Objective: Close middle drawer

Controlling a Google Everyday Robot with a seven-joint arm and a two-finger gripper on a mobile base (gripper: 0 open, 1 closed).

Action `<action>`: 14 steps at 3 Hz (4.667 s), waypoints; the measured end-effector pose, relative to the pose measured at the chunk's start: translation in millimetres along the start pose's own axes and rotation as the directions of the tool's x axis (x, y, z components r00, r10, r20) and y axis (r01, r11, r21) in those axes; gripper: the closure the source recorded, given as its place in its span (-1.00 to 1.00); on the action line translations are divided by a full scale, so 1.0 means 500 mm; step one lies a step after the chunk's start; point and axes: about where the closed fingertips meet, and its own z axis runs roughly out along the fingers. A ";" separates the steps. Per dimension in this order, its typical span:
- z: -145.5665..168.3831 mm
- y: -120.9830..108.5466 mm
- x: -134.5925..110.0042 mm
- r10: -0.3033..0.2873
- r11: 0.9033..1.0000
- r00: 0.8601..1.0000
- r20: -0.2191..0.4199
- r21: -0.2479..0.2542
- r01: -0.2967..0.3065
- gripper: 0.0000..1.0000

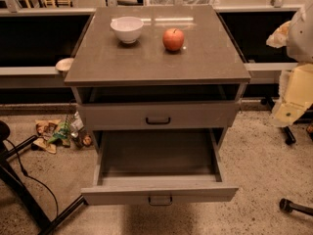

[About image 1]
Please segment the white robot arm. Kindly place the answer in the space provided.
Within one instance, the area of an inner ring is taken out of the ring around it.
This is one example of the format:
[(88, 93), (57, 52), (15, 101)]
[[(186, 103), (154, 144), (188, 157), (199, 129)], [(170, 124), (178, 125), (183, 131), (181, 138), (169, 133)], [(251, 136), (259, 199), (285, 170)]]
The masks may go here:
[(282, 70), (279, 100), (270, 116), (274, 126), (292, 125), (313, 105), (313, 3), (303, 5), (286, 23), (266, 40), (270, 47), (287, 47), (287, 54), (297, 61), (291, 70)]

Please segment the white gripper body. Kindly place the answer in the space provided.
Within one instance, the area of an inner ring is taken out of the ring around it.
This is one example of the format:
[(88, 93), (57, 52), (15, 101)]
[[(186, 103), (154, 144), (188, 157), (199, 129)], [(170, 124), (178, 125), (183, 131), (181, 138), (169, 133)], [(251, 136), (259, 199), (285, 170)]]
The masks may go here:
[(313, 104), (313, 65), (305, 64), (294, 68), (290, 73), (284, 95), (287, 105), (306, 111)]

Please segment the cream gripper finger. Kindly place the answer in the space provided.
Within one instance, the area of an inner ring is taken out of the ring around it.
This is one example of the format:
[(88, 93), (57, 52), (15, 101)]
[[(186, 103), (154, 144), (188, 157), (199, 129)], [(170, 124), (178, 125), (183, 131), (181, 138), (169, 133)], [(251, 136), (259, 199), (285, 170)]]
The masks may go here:
[(266, 40), (266, 44), (273, 48), (282, 48), (287, 45), (290, 21), (281, 24)]
[(279, 99), (275, 103), (270, 122), (277, 127), (287, 127), (305, 112), (305, 82), (300, 70), (283, 70), (279, 81)]

